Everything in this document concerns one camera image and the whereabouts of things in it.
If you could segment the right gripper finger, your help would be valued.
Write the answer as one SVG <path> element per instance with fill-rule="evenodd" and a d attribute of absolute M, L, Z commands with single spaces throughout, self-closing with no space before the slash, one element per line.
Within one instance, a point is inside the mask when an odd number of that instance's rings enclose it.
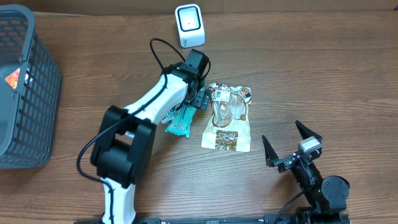
<path fill-rule="evenodd" d="M 318 141 L 322 141 L 323 137 L 311 129 L 307 128 L 304 124 L 302 124 L 299 120 L 295 121 L 295 125 L 302 137 L 303 140 L 308 139 L 310 137 L 315 137 Z"/>
<path fill-rule="evenodd" d="M 266 165 L 275 166 L 275 163 L 279 160 L 278 155 L 276 154 L 275 150 L 273 149 L 265 135 L 262 135 L 262 142 L 264 145 Z"/>

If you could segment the teal wet wipes pack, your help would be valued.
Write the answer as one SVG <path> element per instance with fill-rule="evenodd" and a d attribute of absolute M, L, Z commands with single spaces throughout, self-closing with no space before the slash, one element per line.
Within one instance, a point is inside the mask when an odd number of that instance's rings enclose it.
<path fill-rule="evenodd" d="M 165 129 L 166 133 L 177 136 L 190 137 L 190 128 L 196 108 L 183 105 L 179 110 L 174 111 L 174 117 Z"/>

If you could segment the small green white packet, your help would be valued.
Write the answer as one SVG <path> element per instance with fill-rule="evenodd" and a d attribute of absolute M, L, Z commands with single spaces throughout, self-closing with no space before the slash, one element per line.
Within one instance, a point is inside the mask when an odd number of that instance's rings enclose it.
<path fill-rule="evenodd" d="M 175 111 L 170 110 L 160 121 L 162 124 L 170 123 L 175 117 Z"/>

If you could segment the brown white snack bag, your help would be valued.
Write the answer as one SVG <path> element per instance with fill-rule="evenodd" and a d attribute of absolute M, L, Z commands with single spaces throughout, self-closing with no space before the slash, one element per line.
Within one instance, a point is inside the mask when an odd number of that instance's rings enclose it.
<path fill-rule="evenodd" d="M 202 134 L 201 146 L 207 149 L 249 152 L 251 128 L 249 105 L 252 93 L 247 86 L 211 83 L 211 118 Z"/>

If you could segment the orange packet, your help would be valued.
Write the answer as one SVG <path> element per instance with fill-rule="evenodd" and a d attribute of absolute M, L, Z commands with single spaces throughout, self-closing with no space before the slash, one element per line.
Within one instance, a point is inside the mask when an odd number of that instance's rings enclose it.
<path fill-rule="evenodd" d="M 13 89 L 17 88 L 18 81 L 19 81 L 19 75 L 20 75 L 21 68 L 18 67 L 6 67 L 2 70 L 3 72 L 3 77 L 6 81 L 6 83 Z M 33 78 L 29 75 L 30 70 L 26 70 L 25 78 L 24 78 L 24 83 L 32 83 Z"/>

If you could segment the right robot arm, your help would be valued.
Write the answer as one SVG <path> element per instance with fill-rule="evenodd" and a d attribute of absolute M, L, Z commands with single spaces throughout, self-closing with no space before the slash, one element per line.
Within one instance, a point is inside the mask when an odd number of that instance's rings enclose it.
<path fill-rule="evenodd" d="M 298 149 L 293 154 L 279 158 L 269 140 L 262 136 L 266 165 L 276 167 L 280 173 L 290 170 L 301 192 L 290 199 L 278 212 L 268 219 L 274 223 L 349 223 L 346 210 L 349 195 L 349 182 L 338 175 L 322 177 L 314 160 L 322 154 L 323 137 L 296 120 L 295 125 L 302 137 Z M 305 196 L 309 206 L 299 207 L 292 215 L 283 212 L 300 196 Z"/>

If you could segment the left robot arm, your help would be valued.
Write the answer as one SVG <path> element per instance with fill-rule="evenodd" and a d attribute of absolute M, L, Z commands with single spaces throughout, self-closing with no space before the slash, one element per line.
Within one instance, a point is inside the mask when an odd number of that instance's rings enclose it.
<path fill-rule="evenodd" d="M 210 59 L 193 49 L 184 61 L 163 68 L 142 98 L 106 110 L 90 157 L 104 187 L 100 223 L 134 222 L 135 189 L 149 165 L 157 125 L 182 105 L 207 109 L 210 92 L 202 81 L 209 66 Z"/>

